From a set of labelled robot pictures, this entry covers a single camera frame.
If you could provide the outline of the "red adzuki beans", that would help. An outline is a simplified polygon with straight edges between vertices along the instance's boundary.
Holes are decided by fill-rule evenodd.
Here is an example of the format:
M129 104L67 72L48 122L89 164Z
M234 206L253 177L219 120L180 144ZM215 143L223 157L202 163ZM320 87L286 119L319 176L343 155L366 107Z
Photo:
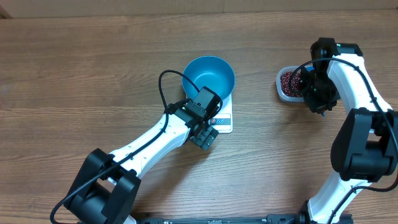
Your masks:
M292 78L291 76L292 71L283 72L280 76L280 85L282 92L289 97L301 97L301 95L298 94L300 84L300 72L297 72Z

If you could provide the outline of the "blue plastic measuring scoop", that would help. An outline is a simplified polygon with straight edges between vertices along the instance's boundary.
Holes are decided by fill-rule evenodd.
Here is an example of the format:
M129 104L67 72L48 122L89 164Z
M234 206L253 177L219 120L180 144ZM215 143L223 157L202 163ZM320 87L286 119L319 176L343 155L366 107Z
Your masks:
M312 113L324 116L325 102L319 96L317 75L313 66L305 67L301 70L299 92Z

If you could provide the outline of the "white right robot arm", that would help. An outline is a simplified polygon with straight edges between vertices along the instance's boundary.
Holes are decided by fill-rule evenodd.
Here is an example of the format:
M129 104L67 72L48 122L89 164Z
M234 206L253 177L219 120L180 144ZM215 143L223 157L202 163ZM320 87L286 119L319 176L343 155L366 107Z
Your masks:
M352 223L342 212L363 190L397 167L397 112L382 98L364 66L357 44L321 37L310 47L312 70L296 68L300 80L295 92L313 113L331 110L343 102L346 119L331 146L332 172L318 193L305 202L295 223Z

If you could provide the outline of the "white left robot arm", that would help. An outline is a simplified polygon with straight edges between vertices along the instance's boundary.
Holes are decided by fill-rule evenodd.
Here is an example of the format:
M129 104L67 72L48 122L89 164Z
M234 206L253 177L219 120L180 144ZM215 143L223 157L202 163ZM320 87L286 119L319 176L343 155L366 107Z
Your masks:
M218 135L208 122L222 104L198 98L169 104L158 123L130 144L109 154L95 149L60 204L82 223L134 223L130 211L143 176L187 140L207 150Z

